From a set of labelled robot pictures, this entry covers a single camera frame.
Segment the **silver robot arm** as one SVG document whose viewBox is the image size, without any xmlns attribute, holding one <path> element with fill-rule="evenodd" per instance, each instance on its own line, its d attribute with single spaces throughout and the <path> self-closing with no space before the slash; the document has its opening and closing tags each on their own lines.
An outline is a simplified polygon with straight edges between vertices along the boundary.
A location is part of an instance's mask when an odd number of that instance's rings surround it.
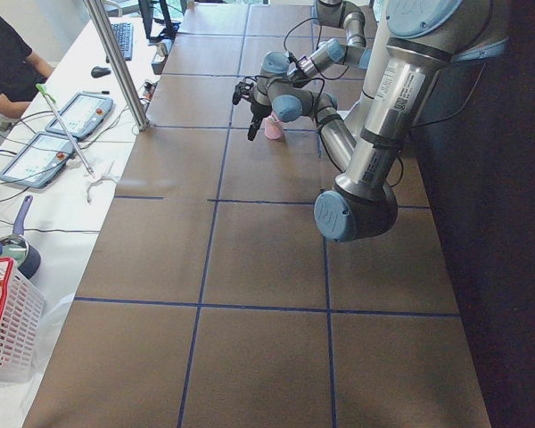
<svg viewBox="0 0 535 428">
<path fill-rule="evenodd" d="M 265 118 L 292 122 L 308 117 L 339 173 L 315 202 L 317 228 L 339 243 L 387 232 L 398 215 L 387 183 L 408 130 L 424 107 L 441 70 L 463 61 L 484 61 L 506 47 L 507 1 L 389 1 L 379 18 L 349 1 L 318 1 L 316 23 L 342 29 L 300 59 L 268 53 L 259 74 L 235 87 L 246 100 L 254 137 Z M 334 64 L 365 71 L 359 100 L 346 116 L 335 98 L 307 84 Z"/>
<path fill-rule="evenodd" d="M 293 60 L 288 77 L 298 87 L 337 64 L 366 70 L 372 50 L 365 37 L 366 16 L 361 6 L 351 1 L 315 1 L 312 18 L 320 27 L 339 29 L 344 37 L 329 38 L 308 56 Z"/>
</svg>

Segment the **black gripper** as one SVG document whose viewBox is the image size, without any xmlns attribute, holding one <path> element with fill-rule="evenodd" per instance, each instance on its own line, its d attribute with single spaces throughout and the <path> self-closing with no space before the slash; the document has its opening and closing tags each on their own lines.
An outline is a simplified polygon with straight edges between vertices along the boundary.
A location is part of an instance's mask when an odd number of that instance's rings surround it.
<svg viewBox="0 0 535 428">
<path fill-rule="evenodd" d="M 247 133 L 247 139 L 253 141 L 260 129 L 260 120 L 268 117 L 272 112 L 271 102 L 267 95 L 258 88 L 254 88 L 250 95 L 252 119 Z"/>
</svg>

